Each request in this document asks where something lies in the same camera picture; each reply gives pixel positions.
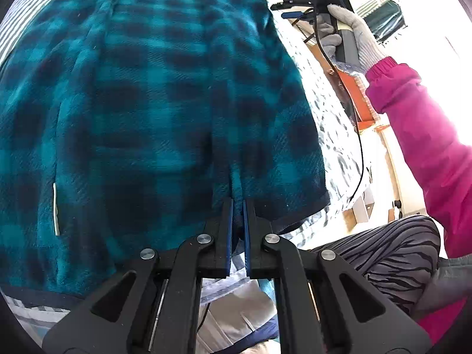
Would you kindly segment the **grey knit gloved hand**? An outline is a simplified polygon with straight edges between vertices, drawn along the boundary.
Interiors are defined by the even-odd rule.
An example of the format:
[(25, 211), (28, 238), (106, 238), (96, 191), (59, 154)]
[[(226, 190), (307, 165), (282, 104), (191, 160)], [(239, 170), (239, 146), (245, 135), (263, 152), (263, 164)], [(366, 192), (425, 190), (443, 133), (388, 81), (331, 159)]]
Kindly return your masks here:
[(367, 26), (363, 18), (335, 4), (329, 4), (327, 9), (332, 17), (352, 29), (358, 49), (359, 66), (337, 60), (335, 53), (337, 48), (343, 44), (342, 36), (337, 34), (333, 25), (319, 14), (316, 21), (319, 37), (318, 43), (330, 61), (335, 63), (336, 66), (340, 66), (344, 71), (356, 71), (366, 74), (372, 66), (384, 59), (385, 55), (378, 47), (378, 43), (371, 29)]

